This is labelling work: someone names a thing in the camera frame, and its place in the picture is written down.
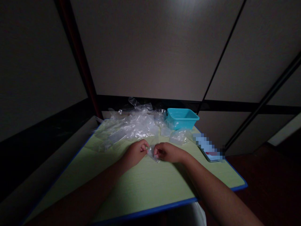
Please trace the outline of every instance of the person's left hand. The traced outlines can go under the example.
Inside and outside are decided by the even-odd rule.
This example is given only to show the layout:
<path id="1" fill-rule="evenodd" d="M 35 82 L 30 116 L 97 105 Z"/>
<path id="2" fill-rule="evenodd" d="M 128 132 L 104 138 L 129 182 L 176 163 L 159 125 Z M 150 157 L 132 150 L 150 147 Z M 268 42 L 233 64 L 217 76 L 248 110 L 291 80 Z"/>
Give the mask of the person's left hand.
<path id="1" fill-rule="evenodd" d="M 132 143 L 121 157 L 121 161 L 128 167 L 132 168 L 137 165 L 141 159 L 146 155 L 146 147 L 150 147 L 146 140 L 140 140 Z"/>

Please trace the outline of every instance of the blue plastic container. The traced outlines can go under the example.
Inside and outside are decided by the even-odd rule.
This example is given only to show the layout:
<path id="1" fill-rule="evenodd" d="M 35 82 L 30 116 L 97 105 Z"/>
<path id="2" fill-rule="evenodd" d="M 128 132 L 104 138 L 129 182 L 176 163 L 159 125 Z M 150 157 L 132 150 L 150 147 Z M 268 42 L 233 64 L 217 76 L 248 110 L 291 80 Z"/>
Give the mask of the blue plastic container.
<path id="1" fill-rule="evenodd" d="M 192 129 L 195 122 L 200 119 L 196 113 L 186 108 L 168 108 L 167 112 L 167 122 L 169 128 L 173 130 Z"/>

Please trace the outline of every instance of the wooden floor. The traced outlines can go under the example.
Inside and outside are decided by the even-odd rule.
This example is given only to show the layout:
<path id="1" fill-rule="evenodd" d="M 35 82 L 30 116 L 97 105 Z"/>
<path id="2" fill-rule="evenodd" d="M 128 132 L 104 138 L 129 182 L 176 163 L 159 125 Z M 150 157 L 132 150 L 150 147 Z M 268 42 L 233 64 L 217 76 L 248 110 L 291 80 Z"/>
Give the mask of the wooden floor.
<path id="1" fill-rule="evenodd" d="M 249 185 L 236 194 L 263 224 L 301 225 L 300 163 L 267 145 L 253 154 L 226 159 Z M 205 212 L 207 225 L 218 225 L 210 213 Z"/>

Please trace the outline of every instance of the hand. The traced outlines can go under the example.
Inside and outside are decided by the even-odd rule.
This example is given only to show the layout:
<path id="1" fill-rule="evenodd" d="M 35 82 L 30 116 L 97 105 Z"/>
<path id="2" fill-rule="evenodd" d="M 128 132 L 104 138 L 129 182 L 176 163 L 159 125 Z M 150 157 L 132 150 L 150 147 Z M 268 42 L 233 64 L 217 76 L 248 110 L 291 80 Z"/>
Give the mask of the hand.
<path id="1" fill-rule="evenodd" d="M 132 143 L 120 160 L 130 169 L 146 155 L 146 147 L 150 147 L 146 140 Z"/>
<path id="2" fill-rule="evenodd" d="M 154 155 L 157 158 L 172 163 L 182 162 L 185 154 L 187 154 L 186 151 L 167 142 L 157 144 L 154 149 Z"/>

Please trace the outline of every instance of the green tabletop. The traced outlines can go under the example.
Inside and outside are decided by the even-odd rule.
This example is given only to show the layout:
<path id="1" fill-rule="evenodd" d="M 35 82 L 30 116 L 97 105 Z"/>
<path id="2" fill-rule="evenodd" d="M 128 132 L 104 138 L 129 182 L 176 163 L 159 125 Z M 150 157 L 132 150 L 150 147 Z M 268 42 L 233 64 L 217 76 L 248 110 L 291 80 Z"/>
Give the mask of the green tabletop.
<path id="1" fill-rule="evenodd" d="M 193 133 L 200 132 L 194 127 Z M 159 136 L 159 141 L 168 142 L 168 138 Z M 95 135 L 91 136 L 26 221 L 116 162 L 132 143 L 119 141 L 105 153 L 101 153 L 95 151 L 101 142 Z M 236 188 L 245 185 L 245 181 L 227 161 L 209 163 L 191 141 L 179 147 L 189 152 L 228 187 Z M 180 203 L 195 197 L 194 188 L 180 164 L 163 161 L 156 163 L 146 155 L 138 165 L 119 179 L 92 222 L 117 218 L 164 205 L 168 207 L 168 204 Z"/>

